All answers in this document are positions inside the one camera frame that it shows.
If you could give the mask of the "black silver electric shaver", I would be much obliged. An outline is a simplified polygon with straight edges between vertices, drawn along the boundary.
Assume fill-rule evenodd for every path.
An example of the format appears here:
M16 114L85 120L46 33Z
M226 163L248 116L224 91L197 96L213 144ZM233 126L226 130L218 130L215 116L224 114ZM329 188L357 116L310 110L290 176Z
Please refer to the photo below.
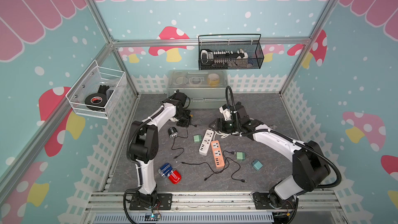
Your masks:
M175 139L178 137L178 131L175 127L170 127L168 129L168 134L171 139Z

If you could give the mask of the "white power strip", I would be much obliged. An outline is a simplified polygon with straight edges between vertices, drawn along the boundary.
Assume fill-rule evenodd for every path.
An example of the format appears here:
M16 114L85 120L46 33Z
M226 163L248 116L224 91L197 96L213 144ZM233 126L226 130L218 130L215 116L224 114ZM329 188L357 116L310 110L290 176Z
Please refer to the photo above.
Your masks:
M210 147L210 143L214 137L214 131L213 130L206 130L205 135L203 137L201 146L199 148L199 154L206 156Z

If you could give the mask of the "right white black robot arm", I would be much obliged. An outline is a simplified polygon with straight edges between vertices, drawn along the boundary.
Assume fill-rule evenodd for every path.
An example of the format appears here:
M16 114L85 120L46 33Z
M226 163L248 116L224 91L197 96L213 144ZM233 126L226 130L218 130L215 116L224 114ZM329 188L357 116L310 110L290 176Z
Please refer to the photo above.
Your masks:
M339 168L324 156L316 142L295 140L250 118L241 102L234 101L230 86L226 87L226 105L220 112L223 117L216 119L211 129L264 144L292 163L292 174L268 192L267 201L272 208L282 208L290 198L297 199L315 189L334 188L342 182Z

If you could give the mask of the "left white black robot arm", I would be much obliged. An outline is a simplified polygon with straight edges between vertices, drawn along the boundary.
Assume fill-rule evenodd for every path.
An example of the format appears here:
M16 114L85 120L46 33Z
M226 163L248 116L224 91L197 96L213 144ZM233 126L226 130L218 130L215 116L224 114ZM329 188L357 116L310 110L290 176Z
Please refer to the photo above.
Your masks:
M179 90L164 99L159 109L142 121L134 121L127 138L126 157L135 164L138 187L125 191L125 209L132 211L153 209L160 197L154 178L153 161L159 150L159 130L172 118L184 127L190 124L190 111L185 106L188 96Z

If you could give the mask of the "red blue electric shaver case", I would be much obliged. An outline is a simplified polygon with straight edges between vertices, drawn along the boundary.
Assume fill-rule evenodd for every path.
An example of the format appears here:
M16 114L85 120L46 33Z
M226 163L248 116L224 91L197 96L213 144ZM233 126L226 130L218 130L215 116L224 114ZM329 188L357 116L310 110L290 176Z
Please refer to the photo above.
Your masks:
M181 182L181 174L174 169L171 164L165 163L158 169L158 173L162 177L167 177L173 184L179 184Z

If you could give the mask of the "green charger adapter with prongs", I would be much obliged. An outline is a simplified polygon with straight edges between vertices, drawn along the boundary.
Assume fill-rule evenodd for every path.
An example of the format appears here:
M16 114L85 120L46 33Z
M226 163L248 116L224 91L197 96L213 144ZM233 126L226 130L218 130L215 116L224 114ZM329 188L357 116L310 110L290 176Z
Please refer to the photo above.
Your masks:
M244 152L238 151L236 153L236 159L238 161L244 161L246 159L246 154Z

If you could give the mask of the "translucent green storage box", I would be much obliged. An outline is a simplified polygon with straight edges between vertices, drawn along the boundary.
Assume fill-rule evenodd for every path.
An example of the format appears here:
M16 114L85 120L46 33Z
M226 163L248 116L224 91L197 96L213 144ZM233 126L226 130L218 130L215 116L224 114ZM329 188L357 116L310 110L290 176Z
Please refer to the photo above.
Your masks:
M209 74L216 73L220 76L220 84L211 87L207 83ZM189 99L186 107L193 109L217 109L226 102L226 87L228 78L225 71L194 71L173 70L169 74L167 95L172 95L176 90L184 93Z

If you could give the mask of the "teal cube adapter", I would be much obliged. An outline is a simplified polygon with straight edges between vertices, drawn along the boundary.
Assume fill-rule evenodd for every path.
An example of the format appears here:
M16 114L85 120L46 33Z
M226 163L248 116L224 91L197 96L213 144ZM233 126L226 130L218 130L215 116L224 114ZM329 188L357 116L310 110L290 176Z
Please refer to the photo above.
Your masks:
M256 171L259 171L262 167L263 167L263 164L259 161L259 160L254 160L252 163L251 163L251 165L252 165L252 167L256 170Z

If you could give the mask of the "orange power strip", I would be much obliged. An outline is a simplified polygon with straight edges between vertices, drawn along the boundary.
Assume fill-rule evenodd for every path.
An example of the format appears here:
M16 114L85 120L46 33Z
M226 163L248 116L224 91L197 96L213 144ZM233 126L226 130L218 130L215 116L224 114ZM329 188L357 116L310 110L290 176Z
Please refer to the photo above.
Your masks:
M225 162L219 141L212 141L210 143L210 146L212 148L212 154L214 156L216 168L223 169L225 166Z

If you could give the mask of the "yellow tape roll in box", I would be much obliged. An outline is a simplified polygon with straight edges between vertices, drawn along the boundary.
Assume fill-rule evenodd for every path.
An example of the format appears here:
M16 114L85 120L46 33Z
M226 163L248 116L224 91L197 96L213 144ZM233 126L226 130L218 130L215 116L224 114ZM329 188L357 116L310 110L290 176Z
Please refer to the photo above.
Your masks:
M209 74L207 77L207 83L211 87L216 87L220 84L220 76L216 73Z

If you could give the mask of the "black power strip in basket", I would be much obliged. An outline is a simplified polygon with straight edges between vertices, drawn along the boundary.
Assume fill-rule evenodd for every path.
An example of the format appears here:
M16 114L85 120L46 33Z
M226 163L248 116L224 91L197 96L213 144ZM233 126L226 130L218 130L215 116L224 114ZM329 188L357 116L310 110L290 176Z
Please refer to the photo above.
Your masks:
M238 65L238 62L242 60L247 60L248 53L244 52L242 49L237 52L233 51L211 51L208 49L201 50L200 54L200 64L206 66L216 66L216 65Z

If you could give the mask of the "black electrical tape roll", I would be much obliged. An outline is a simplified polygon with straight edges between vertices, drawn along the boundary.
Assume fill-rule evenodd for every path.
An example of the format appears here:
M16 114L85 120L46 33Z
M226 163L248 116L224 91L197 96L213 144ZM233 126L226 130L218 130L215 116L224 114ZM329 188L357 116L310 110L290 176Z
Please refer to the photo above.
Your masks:
M102 93L93 93L86 97L85 105L92 111L104 111L107 104L107 96Z

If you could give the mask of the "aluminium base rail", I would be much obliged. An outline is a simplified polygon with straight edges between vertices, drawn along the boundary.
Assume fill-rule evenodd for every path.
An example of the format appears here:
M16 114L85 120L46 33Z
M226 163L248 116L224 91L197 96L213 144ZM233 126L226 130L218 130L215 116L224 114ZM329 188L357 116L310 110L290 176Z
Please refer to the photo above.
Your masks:
M121 192L95 193L82 224L346 224L332 191L313 191L274 209L250 191L174 192L170 200L142 210L124 210Z

